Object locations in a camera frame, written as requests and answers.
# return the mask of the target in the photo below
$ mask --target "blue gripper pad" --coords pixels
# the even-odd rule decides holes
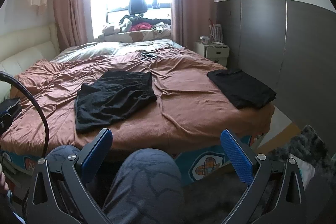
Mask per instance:
[[[92,181],[94,176],[97,174],[101,163],[104,161],[112,146],[112,132],[110,130],[106,130],[99,140],[94,140],[93,143],[95,141],[97,142],[92,147],[81,166],[81,181],[83,185]]]
[[[220,136],[220,144],[235,168],[240,181],[250,185],[254,178],[253,165],[227,129]]]

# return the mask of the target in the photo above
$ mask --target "orange blanket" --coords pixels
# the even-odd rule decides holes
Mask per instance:
[[[74,102],[82,83],[91,84],[108,70],[151,71],[156,103],[109,128],[113,133],[110,152],[119,160],[131,152],[151,147],[179,153],[218,145],[222,130],[238,136],[267,133],[274,112],[271,104],[260,110],[236,109],[206,76],[223,69],[187,49],[164,48],[152,60],[142,60],[138,52],[124,56],[52,63],[38,61],[17,79],[27,87],[47,117],[50,137],[48,151],[71,144],[82,148],[97,130],[77,134]],[[23,98],[23,115],[2,136],[2,149],[18,155],[41,155],[44,127],[32,104]]]

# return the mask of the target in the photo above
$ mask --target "gray wall panel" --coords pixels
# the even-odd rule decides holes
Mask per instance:
[[[285,0],[242,0],[238,67],[275,89],[286,34]]]
[[[238,67],[240,44],[241,0],[228,0],[217,3],[217,23],[222,24],[224,42],[230,47],[228,68]]]
[[[335,151],[336,14],[291,0],[287,7],[277,106],[300,127],[313,126]]]

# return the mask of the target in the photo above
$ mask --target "person's hand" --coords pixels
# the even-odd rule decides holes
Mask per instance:
[[[0,164],[0,194],[7,194],[9,191],[8,184],[5,182],[5,174],[2,173],[2,166]]]

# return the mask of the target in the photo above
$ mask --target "drawer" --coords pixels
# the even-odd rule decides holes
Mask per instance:
[[[218,63],[218,64],[222,65],[223,67],[226,67],[226,63],[227,63],[227,58],[226,57],[224,57],[224,58],[214,57],[214,58],[208,58],[208,59],[211,60],[214,63]]]
[[[207,47],[207,52],[205,57],[206,58],[213,58],[213,57],[222,57],[228,58],[229,57],[230,48],[217,48],[217,47]]]

